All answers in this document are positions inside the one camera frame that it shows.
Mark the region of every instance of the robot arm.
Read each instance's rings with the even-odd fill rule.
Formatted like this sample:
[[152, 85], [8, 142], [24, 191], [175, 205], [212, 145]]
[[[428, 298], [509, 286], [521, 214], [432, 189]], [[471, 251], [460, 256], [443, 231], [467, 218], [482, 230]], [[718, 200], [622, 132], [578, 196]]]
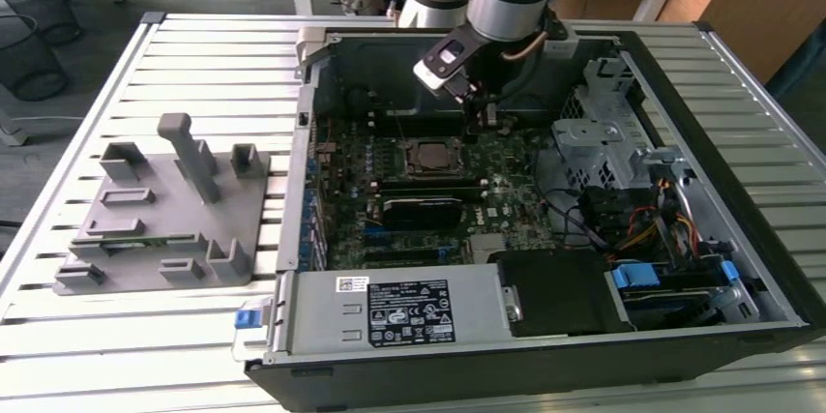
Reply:
[[547, 2], [470, 0], [466, 22], [428, 50], [412, 69], [431, 92], [450, 95], [464, 106], [471, 120], [486, 105], [506, 99], [505, 85], [525, 64], [531, 68], [538, 64], [534, 52], [541, 53], [545, 40], [565, 38], [565, 27], [547, 9]]

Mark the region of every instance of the red wire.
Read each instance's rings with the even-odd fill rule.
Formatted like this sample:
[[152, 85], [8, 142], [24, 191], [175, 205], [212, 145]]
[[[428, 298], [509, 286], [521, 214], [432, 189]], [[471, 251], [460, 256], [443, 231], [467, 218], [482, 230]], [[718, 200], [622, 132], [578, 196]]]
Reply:
[[655, 210], [654, 207], [641, 207], [637, 210], [634, 210], [634, 212], [631, 213], [631, 217], [629, 218], [629, 233], [626, 234], [627, 236], [631, 235], [631, 233], [634, 232], [634, 219], [637, 218], [637, 215], [639, 213], [643, 213], [649, 210]]

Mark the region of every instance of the black plastic bracket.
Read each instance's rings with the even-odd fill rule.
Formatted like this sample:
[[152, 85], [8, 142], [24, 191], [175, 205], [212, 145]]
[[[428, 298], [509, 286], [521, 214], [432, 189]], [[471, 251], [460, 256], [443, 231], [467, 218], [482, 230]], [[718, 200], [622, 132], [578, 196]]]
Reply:
[[146, 12], [140, 18], [140, 24], [159, 24], [167, 19], [167, 12]]
[[[430, 72], [442, 79], [448, 78], [464, 65], [479, 49], [489, 44], [489, 40], [479, 36], [468, 23], [456, 27], [424, 55], [424, 66]], [[442, 52], [452, 55], [452, 60], [446, 61]]]
[[714, 26], [709, 21], [693, 21], [691, 23], [701, 33], [714, 33]]
[[569, 39], [569, 30], [566, 25], [557, 17], [557, 12], [549, 11], [547, 24], [545, 25], [545, 32], [547, 32], [547, 39], [550, 41], [566, 41]]

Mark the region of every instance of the motherboard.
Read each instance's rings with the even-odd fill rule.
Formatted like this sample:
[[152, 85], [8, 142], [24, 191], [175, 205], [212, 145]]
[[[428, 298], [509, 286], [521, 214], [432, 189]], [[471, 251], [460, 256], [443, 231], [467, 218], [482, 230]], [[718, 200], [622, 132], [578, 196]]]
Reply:
[[379, 136], [368, 122], [332, 119], [316, 130], [327, 269], [485, 263], [555, 247], [535, 131]]

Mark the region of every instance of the blue latch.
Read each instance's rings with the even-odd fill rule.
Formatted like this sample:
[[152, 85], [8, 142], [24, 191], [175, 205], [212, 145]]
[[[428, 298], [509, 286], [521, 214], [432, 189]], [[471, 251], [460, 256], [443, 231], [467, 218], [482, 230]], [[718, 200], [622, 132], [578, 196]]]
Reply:
[[260, 310], [235, 311], [235, 329], [254, 329], [262, 326], [263, 313]]
[[659, 285], [659, 277], [650, 263], [623, 263], [610, 274], [619, 289]]
[[733, 261], [725, 260], [723, 263], [721, 263], [721, 268], [723, 268], [723, 273], [726, 273], [729, 282], [739, 280], [739, 272], [737, 271]]
[[614, 277], [614, 284], [617, 284], [617, 288], [625, 289], [629, 286], [629, 280], [625, 278], [625, 273], [622, 273], [622, 270], [611, 271], [610, 275]]

